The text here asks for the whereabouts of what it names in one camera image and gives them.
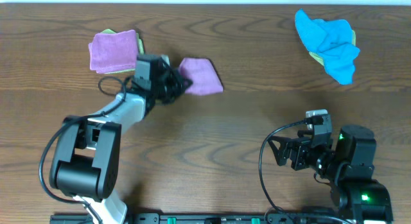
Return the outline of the purple microfiber cloth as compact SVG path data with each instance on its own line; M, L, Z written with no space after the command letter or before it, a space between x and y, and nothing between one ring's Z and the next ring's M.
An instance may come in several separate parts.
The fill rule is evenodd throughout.
M193 83L186 94L207 96L223 92L223 85L210 60L206 58L184 58L179 73Z

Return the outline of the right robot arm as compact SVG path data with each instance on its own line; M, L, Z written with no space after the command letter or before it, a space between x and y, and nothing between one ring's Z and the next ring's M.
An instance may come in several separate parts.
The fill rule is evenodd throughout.
M389 192L372 177L374 132L363 126L345 125L336 146L332 145L331 133L332 126L323 123L298 131L294 139L271 133L263 143L271 147L278 165L291 160L292 169L312 168L328 180L341 221L392 223Z

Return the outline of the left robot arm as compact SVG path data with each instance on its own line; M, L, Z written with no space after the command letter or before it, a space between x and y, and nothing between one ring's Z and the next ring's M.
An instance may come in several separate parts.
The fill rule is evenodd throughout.
M80 204L88 223L126 223L128 207L115 190L121 137L141 122L156 103L168 105L192 86L168 64L148 68L119 83L114 101L86 116L67 116L50 138L39 162L39 179L52 199Z

